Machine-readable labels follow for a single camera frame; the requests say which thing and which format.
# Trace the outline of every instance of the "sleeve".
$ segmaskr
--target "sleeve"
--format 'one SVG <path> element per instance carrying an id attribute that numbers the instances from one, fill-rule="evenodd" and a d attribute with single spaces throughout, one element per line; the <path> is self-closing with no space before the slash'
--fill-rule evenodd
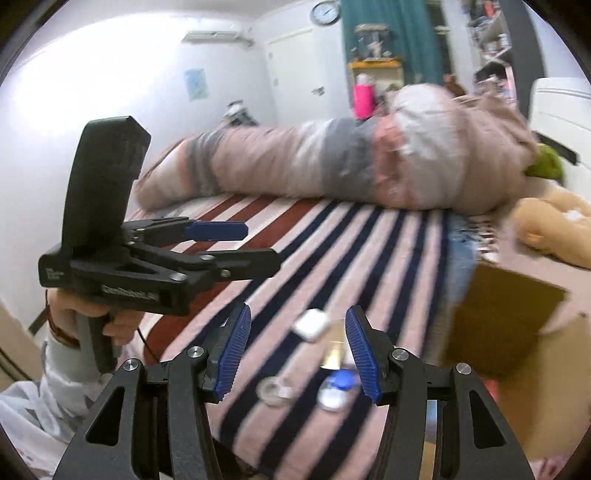
<path id="1" fill-rule="evenodd" d="M 51 335 L 43 347 L 40 382 L 18 382 L 0 395 L 0 420 L 38 478 L 51 478 L 110 375 L 101 376 L 79 350 Z"/>

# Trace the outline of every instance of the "curtain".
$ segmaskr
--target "curtain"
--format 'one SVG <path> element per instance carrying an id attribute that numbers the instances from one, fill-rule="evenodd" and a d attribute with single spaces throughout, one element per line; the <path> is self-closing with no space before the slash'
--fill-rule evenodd
<path id="1" fill-rule="evenodd" d="M 441 53 L 425 1 L 340 0 L 346 58 L 350 58 L 351 49 L 358 45 L 357 25 L 387 24 L 392 32 L 392 53 L 403 58 L 405 83 L 442 85 Z"/>

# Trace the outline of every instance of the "hand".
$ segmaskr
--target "hand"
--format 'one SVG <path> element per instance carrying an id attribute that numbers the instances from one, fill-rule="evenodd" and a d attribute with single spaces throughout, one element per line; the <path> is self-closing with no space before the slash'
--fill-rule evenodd
<path id="1" fill-rule="evenodd" d="M 67 335 L 78 338 L 76 330 L 76 312 L 95 318 L 109 313 L 112 308 L 107 305 L 92 303 L 80 298 L 74 292 L 63 288 L 51 288 L 47 291 L 47 302 L 53 322 Z M 113 321 L 105 325 L 103 334 L 113 338 L 113 344 L 126 345 L 133 339 L 144 314 L 134 310 L 122 310 L 115 315 Z"/>

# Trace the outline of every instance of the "striped bed sheet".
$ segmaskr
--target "striped bed sheet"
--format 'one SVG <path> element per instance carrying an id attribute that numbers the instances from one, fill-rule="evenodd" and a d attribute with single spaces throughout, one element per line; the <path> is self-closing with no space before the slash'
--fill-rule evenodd
<path id="1" fill-rule="evenodd" d="M 246 222 L 243 241 L 185 242 L 175 251 L 274 248 L 281 271 L 265 281 L 223 283 L 195 299 L 186 317 L 147 314 L 142 332 L 159 361 L 199 344 L 236 302 L 252 310 L 252 330 L 233 390 L 208 405 L 214 437 L 261 473 L 280 480 L 360 480 L 378 450 L 387 408 L 360 388 L 339 412 L 321 409 L 316 395 L 331 373 L 320 367 L 328 339 L 306 343 L 290 327 L 307 309 L 333 320 L 361 305 L 374 328 L 417 356 L 434 323 L 449 269 L 448 210 L 410 212 L 327 199 L 225 195 L 194 200 L 132 218 L 189 216 Z M 155 360 L 146 352 L 147 363 Z M 256 387 L 271 376 L 288 382 L 295 400 L 268 407 Z"/>

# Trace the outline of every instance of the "teddy bear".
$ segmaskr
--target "teddy bear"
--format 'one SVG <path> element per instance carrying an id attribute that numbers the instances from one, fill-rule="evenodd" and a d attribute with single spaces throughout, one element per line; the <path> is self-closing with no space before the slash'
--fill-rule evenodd
<path id="1" fill-rule="evenodd" d="M 512 212 L 517 238 L 543 254 L 591 270 L 591 205 L 557 187 L 520 200 Z"/>

